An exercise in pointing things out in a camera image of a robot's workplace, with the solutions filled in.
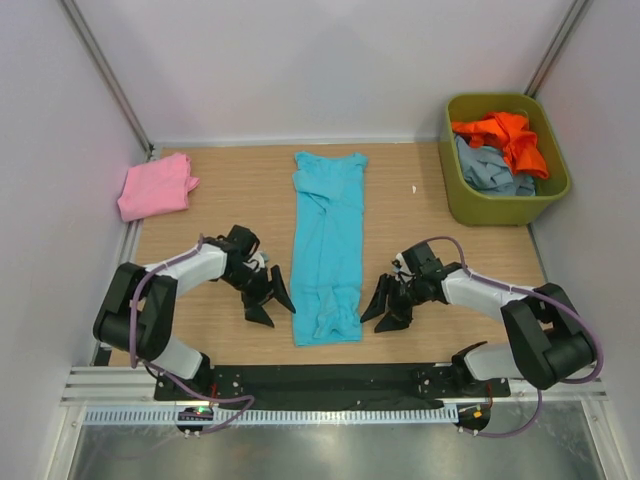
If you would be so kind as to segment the cyan t shirt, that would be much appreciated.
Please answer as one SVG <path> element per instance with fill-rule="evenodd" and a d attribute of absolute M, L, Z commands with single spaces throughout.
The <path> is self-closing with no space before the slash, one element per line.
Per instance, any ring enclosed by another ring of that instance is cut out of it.
<path fill-rule="evenodd" d="M 360 153 L 326 158 L 298 152 L 295 162 L 290 280 L 294 344 L 359 342 L 368 158 Z"/>

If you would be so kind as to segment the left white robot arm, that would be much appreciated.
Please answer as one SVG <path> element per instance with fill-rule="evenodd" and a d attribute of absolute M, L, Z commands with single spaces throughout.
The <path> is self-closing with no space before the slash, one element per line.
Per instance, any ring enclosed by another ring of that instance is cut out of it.
<path fill-rule="evenodd" d="M 223 281 L 240 293 L 244 318 L 273 327 L 264 305 L 275 300 L 296 311 L 281 269 L 267 266 L 260 240 L 235 225 L 228 234 L 200 237 L 196 245 L 164 261 L 118 266 L 93 326 L 101 343 L 129 354 L 133 367 L 144 362 L 189 399 L 204 398 L 213 387 L 207 355 L 173 335 L 177 299 L 207 282 Z"/>

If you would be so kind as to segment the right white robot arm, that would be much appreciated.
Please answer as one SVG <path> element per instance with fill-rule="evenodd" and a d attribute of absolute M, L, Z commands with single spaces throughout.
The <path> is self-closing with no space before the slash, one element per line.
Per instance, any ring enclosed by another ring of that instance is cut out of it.
<path fill-rule="evenodd" d="M 480 342 L 452 358 L 452 387 L 472 396 L 494 379 L 523 379 L 538 390 L 583 384 L 603 367 L 599 341 L 557 284 L 523 287 L 473 271 L 465 259 L 443 264 L 427 240 L 396 255 L 379 277 L 362 321 L 375 332 L 408 328 L 415 307 L 428 302 L 466 307 L 501 323 L 504 344 Z"/>

